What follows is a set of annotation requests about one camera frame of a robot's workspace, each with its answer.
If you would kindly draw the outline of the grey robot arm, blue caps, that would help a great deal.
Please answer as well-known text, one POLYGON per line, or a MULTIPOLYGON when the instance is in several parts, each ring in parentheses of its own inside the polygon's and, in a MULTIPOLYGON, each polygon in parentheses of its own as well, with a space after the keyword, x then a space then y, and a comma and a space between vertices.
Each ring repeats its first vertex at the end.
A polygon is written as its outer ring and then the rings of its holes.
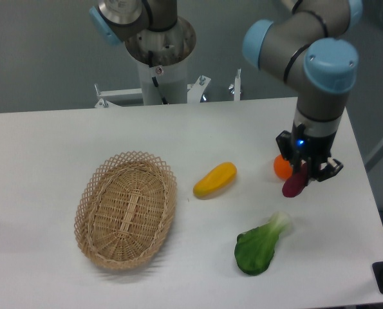
MULTIPOLYGON (((186 62, 196 34, 178 15, 176 1, 99 1, 89 14, 105 40, 124 43, 138 63, 144 104, 187 101, 186 62)), ((285 22, 257 21, 243 39, 246 61, 298 94, 292 130, 276 141, 294 173, 307 181, 325 181, 343 167, 331 148, 359 56, 341 35, 361 15, 360 1, 297 1, 285 22)))

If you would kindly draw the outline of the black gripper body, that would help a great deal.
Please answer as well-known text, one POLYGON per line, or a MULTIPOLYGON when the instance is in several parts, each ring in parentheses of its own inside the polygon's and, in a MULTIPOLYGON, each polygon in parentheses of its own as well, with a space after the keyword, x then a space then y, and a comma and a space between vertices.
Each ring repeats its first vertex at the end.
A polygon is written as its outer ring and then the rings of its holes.
POLYGON ((306 134, 307 128, 304 124, 299 124, 298 126, 294 124, 292 128, 292 133, 297 140, 297 148, 300 151, 302 164, 305 162, 308 166, 308 162, 316 159, 320 159, 323 162, 327 161, 327 158, 332 157, 331 148, 336 133, 323 137, 315 137, 306 134))

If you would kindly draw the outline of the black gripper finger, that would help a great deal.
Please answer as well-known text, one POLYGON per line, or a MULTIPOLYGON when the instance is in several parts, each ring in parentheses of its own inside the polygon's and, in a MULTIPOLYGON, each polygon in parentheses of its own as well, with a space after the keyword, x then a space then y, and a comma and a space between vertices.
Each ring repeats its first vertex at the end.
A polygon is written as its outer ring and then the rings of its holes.
POLYGON ((336 176, 344 165, 335 158, 329 157, 323 162, 320 159, 308 162, 308 183, 312 181, 323 182, 336 176))
POLYGON ((298 173, 301 170, 302 159, 300 151, 297 148, 295 135, 288 131, 282 131, 276 137, 276 142, 281 156, 290 163, 293 170, 292 174, 298 173))

